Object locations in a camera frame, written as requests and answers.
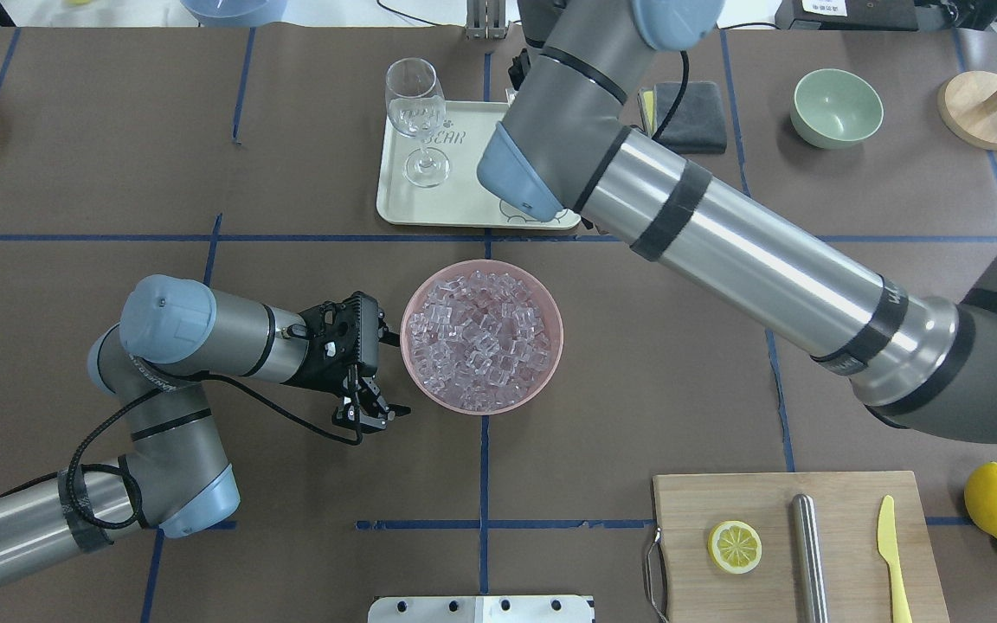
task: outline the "bowl of ice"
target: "bowl of ice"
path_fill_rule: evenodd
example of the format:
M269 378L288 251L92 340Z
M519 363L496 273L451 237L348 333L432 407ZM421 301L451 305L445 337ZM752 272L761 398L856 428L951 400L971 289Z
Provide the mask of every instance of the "bowl of ice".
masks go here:
M402 315L402 360L424 394L461 414L521 407L556 371L564 324L533 275L461 261L418 288Z

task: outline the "yellow knife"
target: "yellow knife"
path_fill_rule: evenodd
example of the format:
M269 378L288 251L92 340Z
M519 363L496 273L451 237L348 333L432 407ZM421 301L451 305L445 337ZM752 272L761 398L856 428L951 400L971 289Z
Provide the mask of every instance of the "yellow knife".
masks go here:
M895 535L895 499L883 496L879 506L879 522L875 532L879 555L887 561L891 571L891 620L894 623L913 623L910 618L910 603L906 600L906 587L903 585L903 570L898 565L898 536Z

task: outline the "wine glass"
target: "wine glass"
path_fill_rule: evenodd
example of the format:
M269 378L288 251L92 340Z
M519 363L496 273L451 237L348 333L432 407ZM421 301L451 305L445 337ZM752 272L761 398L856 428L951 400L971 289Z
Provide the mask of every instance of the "wine glass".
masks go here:
M436 70L426 59L402 59L387 70L387 117L404 137L418 138L420 149L403 166L407 180L423 189L444 182L451 164L441 150L426 142L441 129L446 118L444 93Z

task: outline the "blue joint cap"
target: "blue joint cap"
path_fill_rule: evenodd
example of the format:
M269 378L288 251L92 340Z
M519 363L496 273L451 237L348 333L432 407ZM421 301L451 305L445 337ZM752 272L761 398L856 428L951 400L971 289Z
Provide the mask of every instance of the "blue joint cap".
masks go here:
M102 337L94 340L94 344L91 346L91 350L87 352L87 375L91 377L91 382L94 383L95 387L100 390L106 391L109 395L116 395L114 390L110 386L106 385L106 382L102 380L102 372L99 371L99 351L102 350L102 344L106 342L107 337L110 337L111 331L116 330L118 325L115 324L114 327L110 327L102 334Z
M190 279L145 277L122 308L122 347L152 363L176 363L193 355L214 330L217 299Z
M182 539L206 530L210 525L229 517L241 505L241 494L237 491L237 481L233 478L233 465L226 466L213 482L198 492L173 516L167 517L159 525L164 536L169 539Z
M724 0L633 0L634 24L653 50L689 50L715 27L724 5Z
M564 209L502 122L495 124L495 133L475 167L475 176L484 189L542 223L553 220Z

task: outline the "bowl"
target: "bowl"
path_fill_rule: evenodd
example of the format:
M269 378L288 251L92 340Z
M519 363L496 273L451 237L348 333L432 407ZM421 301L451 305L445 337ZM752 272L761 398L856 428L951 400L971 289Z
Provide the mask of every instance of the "bowl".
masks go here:
M284 16L287 0L179 0L202 25L256 27Z
M426 315L431 314L433 312L432 307L438 305L433 303L430 298L431 292L438 292L436 288L440 285L447 285L450 281L458 279L463 279L463 283L467 284L467 281L476 272L479 272L479 275L482 276L495 275L496 277L495 280L490 281L491 289L486 296L478 294L468 296L466 292L448 294L448 303L450 305L446 307L450 308L448 312L450 318L447 323L430 323L428 320L424 323L419 322L418 315L423 314L423 312ZM526 303L515 300L509 294L510 289L504 289L506 286L503 284L510 284L510 281L502 279L503 275L510 275L514 283L521 281L521 286L514 286L513 291L519 292L518 296L527 299ZM508 312L511 312L510 317L504 318L501 315L497 317L492 316L491 320L493 322L498 322L499 324L507 322L518 324L521 320L525 320L527 326L534 324L537 330L535 330L535 335L531 338L515 337L503 340L499 336L506 335L509 331L498 328L498 330L493 332L493 336L495 336L496 342L499 342L499 350L487 358L490 360L490 363L484 366L484 359L479 358L482 352L478 352L478 344L481 343L476 342L476 338L479 336L478 331L486 331L484 328L481 328L480 323L483 322L481 320L482 316L487 314L475 315L475 312L488 308L498 309L498 307L487 303L487 300L492 298L492 292L495 294L495 299L511 303L511 308L507 309ZM454 306L452 304L454 300L459 305ZM535 308L538 312L533 312L530 315L529 312L525 311L525 309L529 308ZM474 327L473 330L467 329L469 324ZM415 332L416 328L422 326L427 327L426 330ZM438 335L438 331L442 331L442 337L434 339L434 336ZM549 385L549 381L559 364L559 359L561 359L561 352L564 350L564 324L561 322L561 312L559 312L556 301L551 297L549 291L545 289L541 281L535 279L530 273L523 271L522 268L506 264L505 261L497 260L461 261L459 264L453 264L436 272L430 279L426 280L426 283L423 283L418 288L418 291L415 292L415 295L407 303L407 308L405 308L405 312L402 314L402 327L399 335L401 336L402 344L402 361L405 363L407 372L410 374L413 382L418 385L423 394L428 395L438 405L460 414L503 414L506 411L511 411L525 405L535 395L541 393L543 387ZM544 336L545 339L539 339L539 336ZM523 343L523 346L518 347L515 344L517 342ZM432 352L427 354L426 357L415 359L415 355L418 352L424 350L424 348L431 348L438 343L446 344L451 351L448 354L447 363L443 363L448 368L443 369L452 371L446 371L444 375L460 375L448 379L452 385L448 385L443 380L442 382L438 382L438 379L434 378L436 372L435 366L433 366L435 359L432 358ZM502 359L503 357L513 358L513 362ZM484 371L487 374L494 374L501 377L502 371L494 372L494 370L491 370L491 366L495 366L499 370L506 367L513 367L513 374L511 374L511 378L507 379L506 386L491 388L492 395L501 400L491 400L484 407L479 405L468 406L464 402L457 402L455 398L451 397L456 387L475 387L476 394L479 391L483 391L479 390L479 383L486 377ZM429 367L430 370L420 369L426 367ZM463 394L470 395L471 393L470 391L464 391Z
M839 68L804 75L794 88L791 123L823 150L859 145L883 123L883 102L871 84Z

